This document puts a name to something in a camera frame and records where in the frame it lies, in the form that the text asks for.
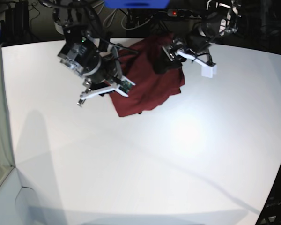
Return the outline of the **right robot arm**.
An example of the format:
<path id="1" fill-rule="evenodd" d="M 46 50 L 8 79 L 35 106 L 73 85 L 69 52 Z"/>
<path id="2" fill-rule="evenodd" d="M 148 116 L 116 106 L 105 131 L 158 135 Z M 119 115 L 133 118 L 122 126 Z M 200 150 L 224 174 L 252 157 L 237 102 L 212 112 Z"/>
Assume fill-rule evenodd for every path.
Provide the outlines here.
<path id="1" fill-rule="evenodd" d="M 83 79 L 85 87 L 78 106 L 89 98 L 111 92 L 127 97 L 135 83 L 123 74 L 119 50 L 127 50 L 130 54 L 137 54 L 137 50 L 112 43 L 103 31 L 98 14 L 86 1 L 57 0 L 53 4 L 56 29 L 65 38 L 58 58 Z"/>

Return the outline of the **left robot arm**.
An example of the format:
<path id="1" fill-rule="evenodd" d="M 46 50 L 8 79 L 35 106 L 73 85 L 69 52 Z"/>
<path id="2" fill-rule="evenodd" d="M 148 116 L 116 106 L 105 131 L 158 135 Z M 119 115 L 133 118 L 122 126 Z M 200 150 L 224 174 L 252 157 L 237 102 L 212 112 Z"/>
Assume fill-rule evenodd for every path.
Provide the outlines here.
<path id="1" fill-rule="evenodd" d="M 174 36 L 169 44 L 161 47 L 159 58 L 153 64 L 156 74 L 180 69 L 191 60 L 201 65 L 201 75 L 212 78 L 217 72 L 209 48 L 220 38 L 237 32 L 240 17 L 240 0 L 209 0 L 201 22 L 185 36 Z"/>

